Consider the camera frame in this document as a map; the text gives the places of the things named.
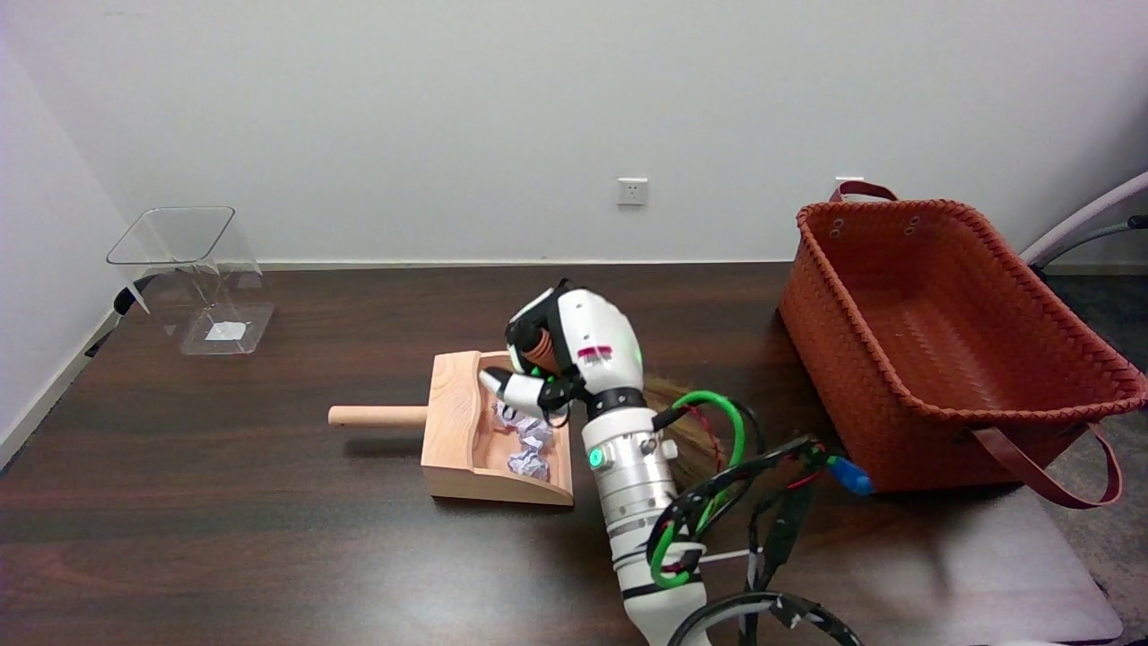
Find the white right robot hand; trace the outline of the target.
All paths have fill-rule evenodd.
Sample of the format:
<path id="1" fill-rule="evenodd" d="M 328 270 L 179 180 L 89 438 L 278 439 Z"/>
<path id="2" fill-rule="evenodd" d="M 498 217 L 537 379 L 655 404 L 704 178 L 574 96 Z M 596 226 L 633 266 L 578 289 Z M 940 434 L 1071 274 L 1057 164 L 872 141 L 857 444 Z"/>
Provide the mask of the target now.
<path id="1" fill-rule="evenodd" d="M 511 368 L 484 368 L 478 380 L 518 413 L 549 420 L 577 402 L 595 420 L 647 407 L 634 327 L 596 291 L 563 279 L 512 316 L 505 340 Z"/>

